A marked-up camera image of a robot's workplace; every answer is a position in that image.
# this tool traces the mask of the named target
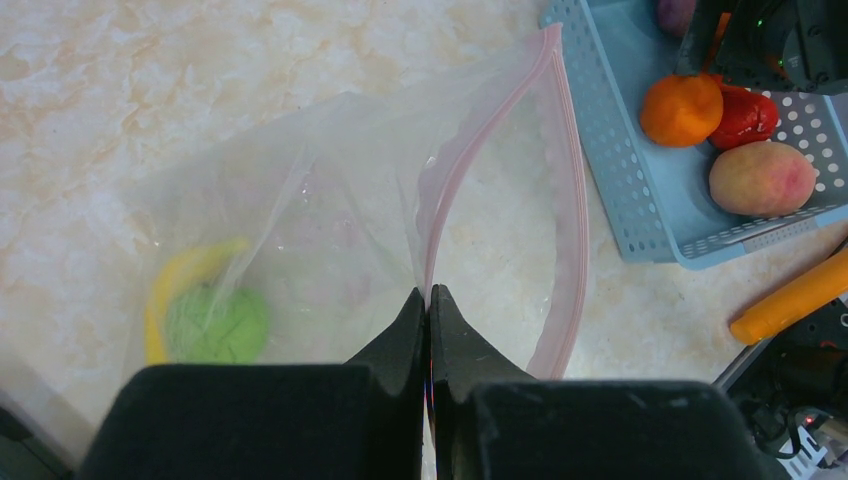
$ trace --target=green toy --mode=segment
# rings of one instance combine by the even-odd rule
[[[195,287],[168,307],[172,358],[191,363],[252,363],[268,343],[269,308],[258,292],[238,288],[215,304],[215,288]]]

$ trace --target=blue plastic basket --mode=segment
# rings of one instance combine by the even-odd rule
[[[801,150],[818,172],[800,211],[753,219],[710,198],[709,144],[659,147],[639,128],[648,88],[669,74],[679,42],[659,31],[649,0],[553,0],[541,25],[563,24],[565,67],[580,138],[621,255],[702,269],[848,216],[845,135],[829,98],[764,92],[778,104],[775,140]]]

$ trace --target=ziplock bag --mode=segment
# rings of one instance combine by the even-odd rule
[[[129,366],[342,362],[439,282],[518,365],[561,377],[583,182],[559,25],[254,128],[128,195],[155,245]]]

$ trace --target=white marble surface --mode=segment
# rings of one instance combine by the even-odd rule
[[[343,91],[382,94],[536,28],[544,0],[7,0],[0,11],[0,403],[76,463],[121,379],[145,251],[108,192]],[[836,225],[704,271],[625,265],[589,183],[573,378],[710,381],[726,322]]]

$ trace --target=banana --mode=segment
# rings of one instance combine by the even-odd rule
[[[250,248],[250,241],[237,237],[214,245],[194,247],[171,258],[153,281],[144,309],[144,346],[148,365],[168,361],[162,325],[171,301],[200,283],[211,282],[230,259]]]

